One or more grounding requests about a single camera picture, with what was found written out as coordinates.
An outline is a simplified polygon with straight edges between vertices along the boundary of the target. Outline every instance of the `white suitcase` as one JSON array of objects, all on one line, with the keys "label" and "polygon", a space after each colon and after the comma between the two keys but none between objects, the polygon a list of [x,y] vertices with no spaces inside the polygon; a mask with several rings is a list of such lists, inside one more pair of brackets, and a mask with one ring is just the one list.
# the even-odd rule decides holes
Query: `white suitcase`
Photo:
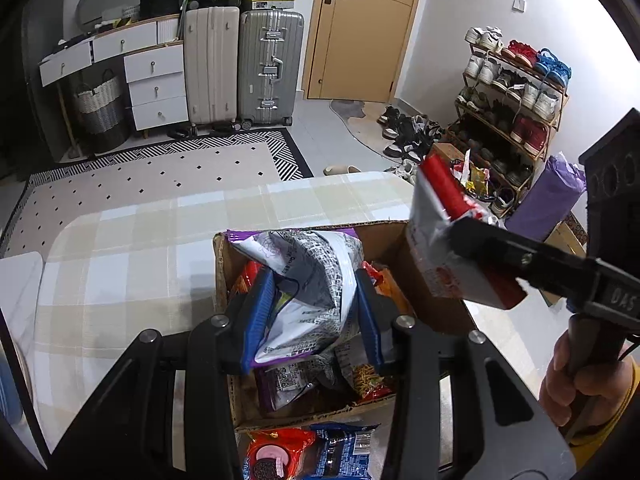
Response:
[{"label": "white suitcase", "polygon": [[184,78],[193,125],[236,120],[239,20],[237,7],[185,13]]}]

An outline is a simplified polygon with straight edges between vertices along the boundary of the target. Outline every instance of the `wooden door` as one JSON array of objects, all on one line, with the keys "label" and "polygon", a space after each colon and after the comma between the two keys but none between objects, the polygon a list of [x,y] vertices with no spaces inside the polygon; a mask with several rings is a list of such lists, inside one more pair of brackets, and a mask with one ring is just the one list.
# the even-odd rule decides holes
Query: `wooden door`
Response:
[{"label": "wooden door", "polygon": [[414,0],[322,0],[308,98],[387,102]]}]

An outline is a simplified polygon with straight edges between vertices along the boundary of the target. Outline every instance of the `cardboard box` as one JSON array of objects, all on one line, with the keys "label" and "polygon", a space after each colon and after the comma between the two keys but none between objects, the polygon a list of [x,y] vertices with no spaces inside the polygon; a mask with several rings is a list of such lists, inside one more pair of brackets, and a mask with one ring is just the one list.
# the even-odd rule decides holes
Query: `cardboard box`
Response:
[{"label": "cardboard box", "polygon": [[[406,222],[370,222],[343,226],[318,226],[308,229],[330,230],[353,227],[362,242],[367,261],[378,261],[389,267],[398,285],[415,310],[416,316],[438,332],[464,335],[476,328],[465,304],[459,300],[434,298],[415,267],[404,234]],[[226,240],[224,233],[213,239],[216,258],[216,311],[224,312],[227,293],[240,274],[247,257]],[[358,405],[344,405],[344,399],[329,399],[325,390],[313,391],[269,417],[257,409],[257,391],[253,374],[229,377],[229,402],[237,431],[302,426],[349,413],[357,415],[393,402],[394,396]]]},{"label": "cardboard box", "polygon": [[[565,253],[580,256],[581,258],[585,258],[587,255],[584,247],[565,222],[560,222],[556,228],[551,231],[551,234],[545,240],[545,244],[549,244],[563,250]],[[556,304],[560,299],[560,296],[551,294],[546,290],[540,290],[540,293],[542,294],[542,297],[545,298],[545,301],[549,306]]]},{"label": "cardboard box", "polygon": [[452,160],[456,160],[457,158],[465,160],[465,154],[448,142],[436,142],[431,147],[431,153],[437,153],[447,164],[450,164]]}]

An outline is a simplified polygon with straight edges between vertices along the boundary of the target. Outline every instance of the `rug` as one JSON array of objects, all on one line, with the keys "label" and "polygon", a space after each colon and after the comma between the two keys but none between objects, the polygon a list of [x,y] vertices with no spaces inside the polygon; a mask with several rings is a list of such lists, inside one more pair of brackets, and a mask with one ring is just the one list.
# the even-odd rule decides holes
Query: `rug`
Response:
[{"label": "rug", "polygon": [[81,215],[312,176],[286,128],[109,153],[32,174],[2,234],[0,254],[37,251],[46,261],[59,232]]},{"label": "rug", "polygon": [[400,158],[386,156],[383,153],[391,144],[390,140],[382,136],[382,126],[378,124],[378,118],[386,110],[385,104],[334,99],[329,108],[342,119],[351,135],[370,150],[394,162],[401,161]]}]

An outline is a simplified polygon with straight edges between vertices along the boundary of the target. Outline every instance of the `purple bag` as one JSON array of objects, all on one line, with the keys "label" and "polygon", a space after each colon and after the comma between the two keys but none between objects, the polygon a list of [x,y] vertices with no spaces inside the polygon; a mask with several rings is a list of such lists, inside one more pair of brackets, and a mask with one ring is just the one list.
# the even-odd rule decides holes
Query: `purple bag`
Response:
[{"label": "purple bag", "polygon": [[504,225],[507,231],[542,242],[586,189],[583,170],[569,164],[562,153],[551,155],[539,179]]}]

